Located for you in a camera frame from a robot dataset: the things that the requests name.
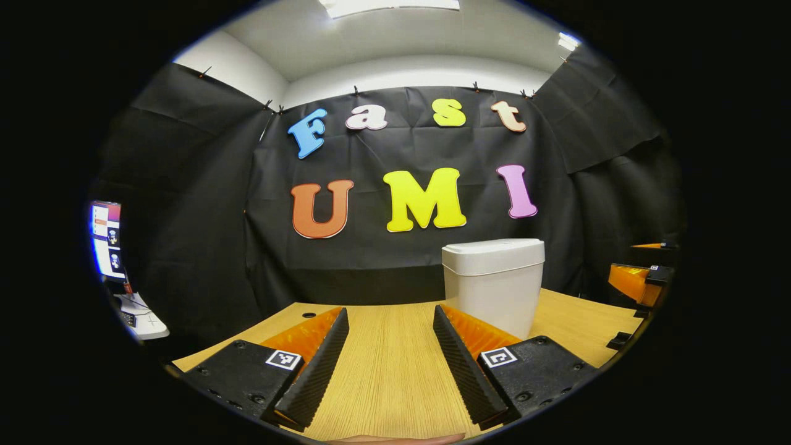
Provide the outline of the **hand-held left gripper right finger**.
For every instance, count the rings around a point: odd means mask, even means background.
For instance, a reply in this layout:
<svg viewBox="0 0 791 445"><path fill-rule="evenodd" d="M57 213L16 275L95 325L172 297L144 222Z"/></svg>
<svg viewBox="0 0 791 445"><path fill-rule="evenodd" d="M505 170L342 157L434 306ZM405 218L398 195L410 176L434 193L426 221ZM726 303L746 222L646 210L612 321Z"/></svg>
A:
<svg viewBox="0 0 791 445"><path fill-rule="evenodd" d="M444 304L434 308L433 332L467 414L482 430L531 416L599 373L548 336L522 341Z"/></svg>

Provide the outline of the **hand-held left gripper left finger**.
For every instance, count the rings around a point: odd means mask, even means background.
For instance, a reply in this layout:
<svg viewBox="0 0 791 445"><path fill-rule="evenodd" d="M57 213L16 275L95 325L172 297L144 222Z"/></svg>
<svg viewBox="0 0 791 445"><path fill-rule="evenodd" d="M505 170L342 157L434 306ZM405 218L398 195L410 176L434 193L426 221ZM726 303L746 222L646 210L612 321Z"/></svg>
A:
<svg viewBox="0 0 791 445"><path fill-rule="evenodd" d="M334 307L260 343L234 340L182 377L233 411L302 433L313 423L348 334L347 309Z"/></svg>

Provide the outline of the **white desktop garbage bin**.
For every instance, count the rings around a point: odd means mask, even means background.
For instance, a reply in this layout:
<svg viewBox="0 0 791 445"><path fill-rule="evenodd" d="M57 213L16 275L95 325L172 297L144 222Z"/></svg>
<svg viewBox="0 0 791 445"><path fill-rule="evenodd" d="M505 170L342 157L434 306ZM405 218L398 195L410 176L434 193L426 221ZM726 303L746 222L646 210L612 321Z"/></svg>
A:
<svg viewBox="0 0 791 445"><path fill-rule="evenodd" d="M491 326L528 339L545 261L539 239L495 239L442 248L446 302Z"/></svg>

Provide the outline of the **wooden desktop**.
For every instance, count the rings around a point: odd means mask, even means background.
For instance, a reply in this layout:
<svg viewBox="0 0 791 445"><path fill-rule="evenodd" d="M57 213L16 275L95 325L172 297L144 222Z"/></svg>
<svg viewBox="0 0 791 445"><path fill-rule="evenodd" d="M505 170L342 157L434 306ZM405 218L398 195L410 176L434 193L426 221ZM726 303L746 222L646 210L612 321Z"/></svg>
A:
<svg viewBox="0 0 791 445"><path fill-rule="evenodd" d="M593 365L615 355L618 333L642 324L635 310L542 289L536 309L496 301L498 315L525 324L527 338L545 335ZM478 436L433 332L436 302L348 306L350 332L313 419L303 431L278 428L269 442L320 441L350 436L429 438Z"/></svg>

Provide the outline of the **white side table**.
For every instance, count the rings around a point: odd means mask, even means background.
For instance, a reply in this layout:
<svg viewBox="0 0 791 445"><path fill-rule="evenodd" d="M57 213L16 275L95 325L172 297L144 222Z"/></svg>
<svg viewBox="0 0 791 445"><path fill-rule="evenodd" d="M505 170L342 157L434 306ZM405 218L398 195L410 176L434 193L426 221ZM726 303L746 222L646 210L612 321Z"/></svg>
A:
<svg viewBox="0 0 791 445"><path fill-rule="evenodd" d="M133 295L113 295L119 302L119 312L127 311L137 316L137 326L131 328L130 332L142 341L156 340L170 335L169 328L155 315L149 305L138 293Z"/></svg>

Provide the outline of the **black backdrop cloth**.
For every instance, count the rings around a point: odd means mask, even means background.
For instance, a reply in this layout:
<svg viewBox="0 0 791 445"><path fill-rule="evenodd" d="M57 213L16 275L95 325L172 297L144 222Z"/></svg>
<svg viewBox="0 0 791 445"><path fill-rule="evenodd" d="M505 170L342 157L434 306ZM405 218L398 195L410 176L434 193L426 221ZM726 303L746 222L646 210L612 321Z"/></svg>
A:
<svg viewBox="0 0 791 445"><path fill-rule="evenodd" d="M544 288L620 304L612 263L680 242L680 169L627 78L580 49L534 98L458 85L273 112L172 63L122 110L91 195L190 355L294 302L444 298L441 248L540 239Z"/></svg>

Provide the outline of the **computer monitor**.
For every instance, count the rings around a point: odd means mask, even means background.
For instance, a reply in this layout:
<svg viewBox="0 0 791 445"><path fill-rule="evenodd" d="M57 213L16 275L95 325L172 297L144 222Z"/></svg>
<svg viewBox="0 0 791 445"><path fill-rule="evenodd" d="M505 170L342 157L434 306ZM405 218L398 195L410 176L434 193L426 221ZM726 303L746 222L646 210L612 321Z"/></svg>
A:
<svg viewBox="0 0 791 445"><path fill-rule="evenodd" d="M119 203L93 200L88 221L97 273L116 282L127 281L121 252L121 209Z"/></svg>

